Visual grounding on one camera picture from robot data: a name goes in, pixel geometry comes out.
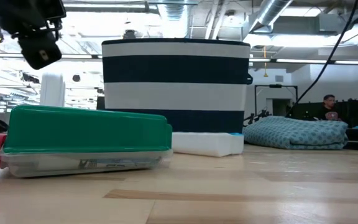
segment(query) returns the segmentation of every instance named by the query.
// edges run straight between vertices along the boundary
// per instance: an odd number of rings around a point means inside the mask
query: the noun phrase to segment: person
[[[342,121],[335,109],[335,96],[326,95],[323,98],[323,107],[320,109],[317,118],[320,120]]]

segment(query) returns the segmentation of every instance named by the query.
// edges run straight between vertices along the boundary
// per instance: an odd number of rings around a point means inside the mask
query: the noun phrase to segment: wooden table
[[[246,146],[170,167],[15,179],[0,170],[0,224],[358,224],[358,151]]]

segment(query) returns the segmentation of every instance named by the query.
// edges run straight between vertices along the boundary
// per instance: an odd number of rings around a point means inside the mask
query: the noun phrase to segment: blue patterned fabric
[[[244,128],[244,140],[282,149],[342,149],[347,124],[340,121],[301,121],[269,116]]]

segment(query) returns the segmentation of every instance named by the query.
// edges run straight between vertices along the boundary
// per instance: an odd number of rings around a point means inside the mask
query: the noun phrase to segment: camera
[[[62,0],[0,0],[0,27],[17,39],[23,57],[37,70],[62,58],[56,41],[64,17]]]

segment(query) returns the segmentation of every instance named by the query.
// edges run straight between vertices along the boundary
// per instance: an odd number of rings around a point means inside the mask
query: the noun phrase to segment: navy and white striped bin
[[[160,114],[175,132],[242,132],[249,44],[128,39],[104,41],[102,50],[98,109]]]

